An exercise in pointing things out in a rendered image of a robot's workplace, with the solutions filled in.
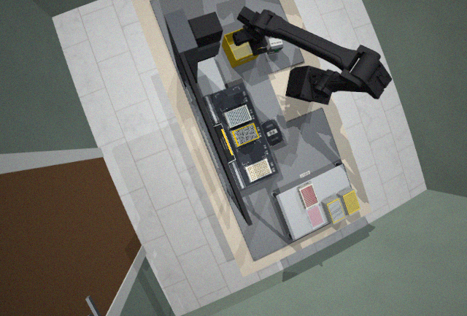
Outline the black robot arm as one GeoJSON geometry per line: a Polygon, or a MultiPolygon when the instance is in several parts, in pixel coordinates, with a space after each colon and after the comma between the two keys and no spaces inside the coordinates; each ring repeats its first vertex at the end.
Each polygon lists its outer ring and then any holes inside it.
{"type": "Polygon", "coordinates": [[[384,88],[392,80],[386,68],[379,61],[381,55],[363,45],[360,45],[357,50],[341,47],[294,26],[267,9],[260,14],[243,7],[237,20],[245,24],[248,29],[233,33],[233,43],[236,46],[248,41],[251,45],[256,45],[262,40],[258,37],[271,36],[300,47],[343,70],[341,74],[330,69],[323,73],[311,74],[309,79],[313,99],[328,98],[337,91],[363,92],[368,93],[374,99],[379,99],[384,88]]]}

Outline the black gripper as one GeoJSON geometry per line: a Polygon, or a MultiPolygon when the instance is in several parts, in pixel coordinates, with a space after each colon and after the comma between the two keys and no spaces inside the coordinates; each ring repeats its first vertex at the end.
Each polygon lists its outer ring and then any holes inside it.
{"type": "MultiPolygon", "coordinates": [[[[246,25],[243,25],[242,27],[243,27],[244,30],[248,28],[248,27],[246,27],[246,25]]],[[[256,37],[258,37],[258,36],[256,36],[256,37]]],[[[256,44],[256,45],[251,45],[251,43],[249,41],[250,47],[252,49],[253,56],[268,52],[267,47],[266,47],[268,45],[268,43],[266,41],[266,38],[264,36],[263,37],[258,37],[258,38],[263,38],[263,39],[260,41],[259,44],[256,44]],[[264,47],[264,48],[261,48],[261,47],[264,47]],[[258,49],[258,48],[260,48],[260,49],[258,49]]]]}

